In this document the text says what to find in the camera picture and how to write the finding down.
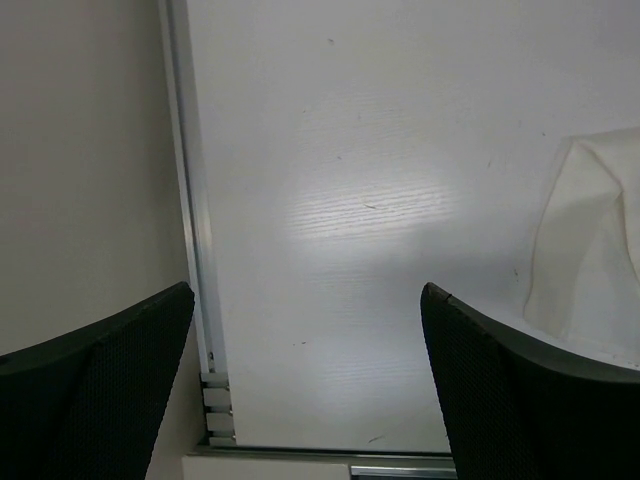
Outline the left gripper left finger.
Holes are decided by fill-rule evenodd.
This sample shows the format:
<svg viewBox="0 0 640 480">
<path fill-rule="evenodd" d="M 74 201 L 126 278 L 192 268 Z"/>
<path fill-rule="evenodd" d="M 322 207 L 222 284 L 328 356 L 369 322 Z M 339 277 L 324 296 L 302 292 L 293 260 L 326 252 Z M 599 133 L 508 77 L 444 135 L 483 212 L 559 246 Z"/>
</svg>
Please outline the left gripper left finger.
<svg viewBox="0 0 640 480">
<path fill-rule="evenodd" d="M 144 478 L 194 304 L 180 282 L 2 356 L 2 478 Z"/>
</svg>

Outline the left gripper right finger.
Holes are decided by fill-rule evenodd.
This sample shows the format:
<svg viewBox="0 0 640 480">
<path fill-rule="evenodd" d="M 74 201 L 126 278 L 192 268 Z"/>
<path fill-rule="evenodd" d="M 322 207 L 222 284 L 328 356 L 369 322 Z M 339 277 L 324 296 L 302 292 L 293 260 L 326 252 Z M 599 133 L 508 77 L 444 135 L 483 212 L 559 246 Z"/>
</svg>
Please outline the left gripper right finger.
<svg viewBox="0 0 640 480">
<path fill-rule="evenodd" d="M 545 343 L 433 283 L 420 311 L 458 478 L 638 478 L 638 371 Z"/>
</svg>

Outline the white pleated skirt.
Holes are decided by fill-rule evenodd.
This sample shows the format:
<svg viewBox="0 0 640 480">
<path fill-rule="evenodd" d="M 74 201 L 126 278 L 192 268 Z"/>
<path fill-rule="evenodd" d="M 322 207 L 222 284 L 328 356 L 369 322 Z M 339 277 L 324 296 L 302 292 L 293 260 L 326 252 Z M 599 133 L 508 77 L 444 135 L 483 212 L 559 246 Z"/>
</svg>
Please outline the white pleated skirt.
<svg viewBox="0 0 640 480">
<path fill-rule="evenodd" d="M 567 347 L 639 366 L 639 130 L 564 140 L 534 242 L 524 319 Z"/>
</svg>

